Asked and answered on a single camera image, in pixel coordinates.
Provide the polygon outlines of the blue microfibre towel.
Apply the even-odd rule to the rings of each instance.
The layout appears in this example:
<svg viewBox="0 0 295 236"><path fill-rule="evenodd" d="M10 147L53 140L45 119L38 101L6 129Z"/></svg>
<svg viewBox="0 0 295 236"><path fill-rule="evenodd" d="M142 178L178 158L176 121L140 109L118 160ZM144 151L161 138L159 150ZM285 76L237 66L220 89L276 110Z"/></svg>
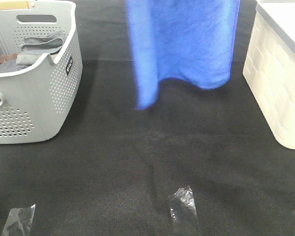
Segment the blue microfibre towel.
<svg viewBox="0 0 295 236"><path fill-rule="evenodd" d="M137 109L156 102L165 79L201 89L229 81L240 1L128 0L125 5Z"/></svg>

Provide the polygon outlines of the grey towel in basket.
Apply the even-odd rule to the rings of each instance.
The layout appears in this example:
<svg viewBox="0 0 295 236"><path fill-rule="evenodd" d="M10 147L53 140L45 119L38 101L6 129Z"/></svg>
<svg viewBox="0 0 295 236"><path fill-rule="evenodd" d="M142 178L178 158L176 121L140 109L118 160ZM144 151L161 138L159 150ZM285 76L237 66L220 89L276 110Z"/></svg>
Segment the grey towel in basket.
<svg viewBox="0 0 295 236"><path fill-rule="evenodd" d="M25 37L20 44L21 53L16 59L0 65L0 73L16 72L33 65L41 55L47 53L55 58L65 43L66 36L62 31L42 37Z"/></svg>

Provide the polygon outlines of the brown towel in basket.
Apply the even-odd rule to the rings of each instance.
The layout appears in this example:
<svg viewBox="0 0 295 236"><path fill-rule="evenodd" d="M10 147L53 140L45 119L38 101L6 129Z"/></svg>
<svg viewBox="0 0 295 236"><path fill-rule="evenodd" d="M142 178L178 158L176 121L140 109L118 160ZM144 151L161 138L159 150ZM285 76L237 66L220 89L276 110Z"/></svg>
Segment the brown towel in basket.
<svg viewBox="0 0 295 236"><path fill-rule="evenodd" d="M2 55L0 57L0 65L5 63L5 62L8 62L10 60L16 59L17 56L18 56L17 53L13 53L13 54L10 54L10 55Z"/></svg>

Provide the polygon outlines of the black table cloth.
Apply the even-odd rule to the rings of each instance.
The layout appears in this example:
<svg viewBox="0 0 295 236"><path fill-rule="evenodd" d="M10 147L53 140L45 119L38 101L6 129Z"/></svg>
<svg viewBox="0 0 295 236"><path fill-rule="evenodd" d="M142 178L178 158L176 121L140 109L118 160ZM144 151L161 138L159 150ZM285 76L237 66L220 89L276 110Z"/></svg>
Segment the black table cloth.
<svg viewBox="0 0 295 236"><path fill-rule="evenodd" d="M169 236L168 197L190 186L203 236L295 236L295 150L242 74L255 7L240 3L226 85L167 79L138 111L124 1L76 1L79 90L54 138L0 145L0 234L35 205L33 236Z"/></svg>

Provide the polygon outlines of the clear tape strip centre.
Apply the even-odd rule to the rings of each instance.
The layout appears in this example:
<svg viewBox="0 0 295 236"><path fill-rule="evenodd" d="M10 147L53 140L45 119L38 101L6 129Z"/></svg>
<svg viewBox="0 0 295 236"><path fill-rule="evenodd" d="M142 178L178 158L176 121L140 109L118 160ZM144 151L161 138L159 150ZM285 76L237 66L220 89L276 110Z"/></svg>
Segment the clear tape strip centre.
<svg viewBox="0 0 295 236"><path fill-rule="evenodd" d="M199 222L192 189L179 188L169 196L170 216L174 236L199 236Z"/></svg>

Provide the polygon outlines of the grey perforated laundry basket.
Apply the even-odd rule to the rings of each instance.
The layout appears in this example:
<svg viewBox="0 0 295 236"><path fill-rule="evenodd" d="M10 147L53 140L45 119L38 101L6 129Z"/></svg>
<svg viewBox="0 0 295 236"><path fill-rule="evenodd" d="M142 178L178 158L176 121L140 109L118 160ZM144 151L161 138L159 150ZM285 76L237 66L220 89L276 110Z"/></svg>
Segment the grey perforated laundry basket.
<svg viewBox="0 0 295 236"><path fill-rule="evenodd" d="M21 53L25 37L59 30L66 36L55 58L45 53L25 69L0 73L0 144L41 142L60 131L83 70L75 10L67 0L29 0L29 9L0 10L0 57Z"/></svg>

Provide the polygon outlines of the cream plastic basket grey rim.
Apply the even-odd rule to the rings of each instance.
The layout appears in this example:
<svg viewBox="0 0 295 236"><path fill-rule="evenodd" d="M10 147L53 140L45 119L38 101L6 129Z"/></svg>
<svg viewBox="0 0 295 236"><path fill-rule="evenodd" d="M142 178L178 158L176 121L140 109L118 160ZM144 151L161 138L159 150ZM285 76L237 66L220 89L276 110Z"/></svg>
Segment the cream plastic basket grey rim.
<svg viewBox="0 0 295 236"><path fill-rule="evenodd" d="M295 0L260 0L243 75L275 137L295 149Z"/></svg>

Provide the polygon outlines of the clear tape strip left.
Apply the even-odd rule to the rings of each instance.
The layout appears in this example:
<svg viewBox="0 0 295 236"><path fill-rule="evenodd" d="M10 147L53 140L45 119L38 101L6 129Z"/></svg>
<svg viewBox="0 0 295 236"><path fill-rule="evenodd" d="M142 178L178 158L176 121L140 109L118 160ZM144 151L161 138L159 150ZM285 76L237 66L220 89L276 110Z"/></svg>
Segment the clear tape strip left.
<svg viewBox="0 0 295 236"><path fill-rule="evenodd" d="M25 208L12 208L9 212L2 236L29 236L36 204Z"/></svg>

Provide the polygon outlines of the wooden board behind basket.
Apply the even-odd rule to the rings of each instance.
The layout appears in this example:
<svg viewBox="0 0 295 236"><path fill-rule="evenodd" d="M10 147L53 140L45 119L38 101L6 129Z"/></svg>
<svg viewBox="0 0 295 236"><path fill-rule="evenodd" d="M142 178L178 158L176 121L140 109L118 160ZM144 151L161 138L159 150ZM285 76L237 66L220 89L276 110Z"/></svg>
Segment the wooden board behind basket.
<svg viewBox="0 0 295 236"><path fill-rule="evenodd" d="M0 0L0 10L29 9L27 0Z"/></svg>

